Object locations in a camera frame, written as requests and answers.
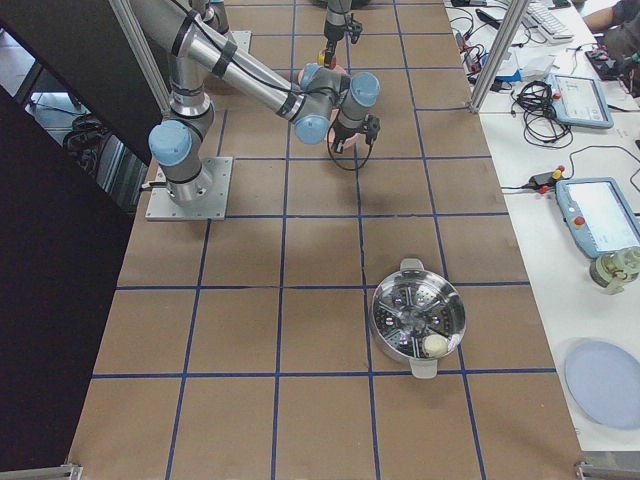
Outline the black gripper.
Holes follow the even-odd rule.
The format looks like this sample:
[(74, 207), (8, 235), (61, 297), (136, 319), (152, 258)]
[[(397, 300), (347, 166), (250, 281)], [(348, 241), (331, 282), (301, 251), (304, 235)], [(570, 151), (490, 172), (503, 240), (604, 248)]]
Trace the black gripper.
[(324, 36), (327, 39), (322, 52), (323, 66), (336, 66), (337, 42), (347, 35), (352, 43), (357, 43), (362, 34), (362, 23), (351, 13), (352, 0), (326, 1)]
[(366, 145), (373, 146), (380, 132), (380, 119), (372, 114), (367, 114), (358, 125), (351, 127), (346, 126), (336, 117), (334, 130), (336, 135), (333, 147), (336, 153), (342, 153), (343, 147), (348, 148), (351, 145), (351, 139), (347, 137), (353, 135), (355, 132), (359, 132), (365, 136)]

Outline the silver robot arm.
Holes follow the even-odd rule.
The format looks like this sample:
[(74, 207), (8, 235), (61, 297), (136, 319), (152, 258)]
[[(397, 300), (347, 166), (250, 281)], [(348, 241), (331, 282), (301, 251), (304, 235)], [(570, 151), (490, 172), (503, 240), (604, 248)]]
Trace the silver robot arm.
[[(189, 7), (200, 11), (203, 21), (222, 35), (229, 33), (229, 23), (223, 1), (189, 1)], [(347, 37), (352, 45), (359, 42), (363, 25), (355, 19), (353, 10), (361, 9), (370, 1), (312, 1), (325, 12), (323, 35), (325, 47), (318, 53), (316, 63), (332, 70), (337, 68), (336, 50)]]
[(113, 1), (110, 4), (159, 106), (162, 120), (148, 135), (158, 163), (144, 184), (154, 220), (221, 220), (232, 159), (203, 158), (214, 122), (213, 96), (246, 96), (293, 126), (297, 138), (325, 144), (330, 155), (363, 137), (372, 146), (380, 121), (371, 114), (380, 93), (369, 72), (354, 76), (335, 64), (338, 42), (357, 42), (362, 25), (348, 1), (326, 4), (326, 47), (290, 82), (249, 54), (251, 34), (231, 31), (221, 1)]

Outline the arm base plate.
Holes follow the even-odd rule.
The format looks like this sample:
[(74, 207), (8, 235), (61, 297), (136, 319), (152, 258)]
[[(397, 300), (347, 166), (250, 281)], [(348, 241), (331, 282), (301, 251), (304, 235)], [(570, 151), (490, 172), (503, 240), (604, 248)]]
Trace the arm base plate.
[(246, 53), (250, 50), (252, 32), (249, 30), (230, 30), (227, 35), (239, 50)]
[(224, 220), (233, 158), (203, 158), (201, 164), (199, 176), (185, 184), (169, 182), (159, 167), (145, 218), (149, 221)]

